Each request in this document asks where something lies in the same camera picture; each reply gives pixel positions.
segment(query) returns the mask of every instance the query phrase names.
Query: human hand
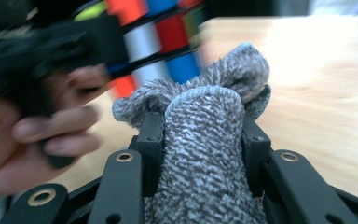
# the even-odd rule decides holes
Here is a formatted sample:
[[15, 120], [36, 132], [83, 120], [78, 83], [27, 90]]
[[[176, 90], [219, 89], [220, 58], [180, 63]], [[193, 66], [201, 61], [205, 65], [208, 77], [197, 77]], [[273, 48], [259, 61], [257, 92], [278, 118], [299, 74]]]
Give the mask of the human hand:
[[[58, 111], [51, 118], [22, 119], [16, 106], [0, 99], [0, 197], [42, 184], [69, 168], [52, 168], [46, 154], [78, 158], [98, 148], [98, 138], [87, 133], [98, 120], [97, 111], [83, 105], [106, 91], [106, 82], [103, 65], [50, 74], [46, 86]], [[37, 142], [48, 138], [44, 153]]]

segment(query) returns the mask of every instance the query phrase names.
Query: light wood surface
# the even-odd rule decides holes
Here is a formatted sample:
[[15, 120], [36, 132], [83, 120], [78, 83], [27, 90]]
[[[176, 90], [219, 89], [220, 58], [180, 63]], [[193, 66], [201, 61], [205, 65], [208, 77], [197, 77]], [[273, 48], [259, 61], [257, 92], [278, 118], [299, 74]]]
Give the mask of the light wood surface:
[[[268, 60], [273, 93], [257, 123], [273, 148], [301, 153], [329, 184], [358, 195], [358, 17], [213, 19], [202, 27], [206, 63], [244, 41]], [[93, 102], [103, 112], [92, 129], [101, 149], [54, 181], [69, 190], [98, 177], [137, 133], [114, 121], [109, 94]]]

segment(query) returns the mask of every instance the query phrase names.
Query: yellow-green object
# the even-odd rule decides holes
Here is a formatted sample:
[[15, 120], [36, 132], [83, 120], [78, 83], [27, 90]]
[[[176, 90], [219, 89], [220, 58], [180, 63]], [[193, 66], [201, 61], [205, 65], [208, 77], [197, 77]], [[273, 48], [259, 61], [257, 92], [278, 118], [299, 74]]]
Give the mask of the yellow-green object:
[[92, 18], [99, 17], [107, 9], [106, 3], [104, 1], [99, 2], [91, 7], [87, 7], [82, 12], [80, 12], [76, 17], [75, 21], [84, 21]]

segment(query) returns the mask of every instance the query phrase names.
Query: folded cloth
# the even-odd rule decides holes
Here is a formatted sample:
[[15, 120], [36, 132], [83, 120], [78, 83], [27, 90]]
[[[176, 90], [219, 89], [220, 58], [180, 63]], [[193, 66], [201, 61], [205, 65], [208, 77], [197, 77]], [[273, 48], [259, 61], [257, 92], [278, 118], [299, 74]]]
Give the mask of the folded cloth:
[[117, 99], [117, 120], [139, 128], [149, 111], [165, 116], [157, 193], [145, 199], [147, 223], [266, 223], [241, 156], [243, 117], [257, 119], [271, 88], [269, 65], [244, 43], [182, 85], [151, 81]]

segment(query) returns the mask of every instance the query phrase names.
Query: gray towel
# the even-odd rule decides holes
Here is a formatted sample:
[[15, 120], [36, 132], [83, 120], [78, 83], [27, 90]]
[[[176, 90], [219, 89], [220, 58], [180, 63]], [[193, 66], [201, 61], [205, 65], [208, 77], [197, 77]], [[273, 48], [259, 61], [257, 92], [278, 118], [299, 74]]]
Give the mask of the gray towel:
[[271, 89], [269, 65], [244, 43], [179, 85], [151, 81], [117, 99], [117, 120], [139, 128], [148, 111], [165, 115], [158, 191], [145, 199], [147, 223], [266, 223], [241, 160], [243, 116], [257, 119]]

